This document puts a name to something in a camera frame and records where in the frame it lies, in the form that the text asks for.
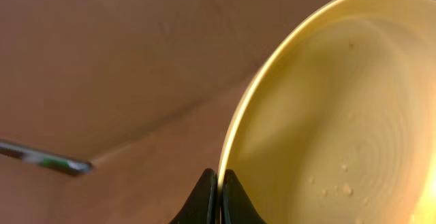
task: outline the yellow container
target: yellow container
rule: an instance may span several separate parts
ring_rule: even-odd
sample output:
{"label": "yellow container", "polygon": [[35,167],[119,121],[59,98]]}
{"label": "yellow container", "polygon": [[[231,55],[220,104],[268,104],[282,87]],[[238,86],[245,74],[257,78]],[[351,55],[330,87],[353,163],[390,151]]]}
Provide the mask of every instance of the yellow container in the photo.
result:
{"label": "yellow container", "polygon": [[436,1],[335,0],[251,81],[219,165],[267,223],[436,223]]}

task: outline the yellow bowl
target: yellow bowl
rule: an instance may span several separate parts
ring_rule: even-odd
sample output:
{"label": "yellow bowl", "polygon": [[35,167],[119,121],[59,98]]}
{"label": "yellow bowl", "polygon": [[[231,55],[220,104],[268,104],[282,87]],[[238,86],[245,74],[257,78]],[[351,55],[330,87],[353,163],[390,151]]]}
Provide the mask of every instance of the yellow bowl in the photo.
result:
{"label": "yellow bowl", "polygon": [[267,223],[436,223],[436,1],[335,0],[245,91],[219,164]]}

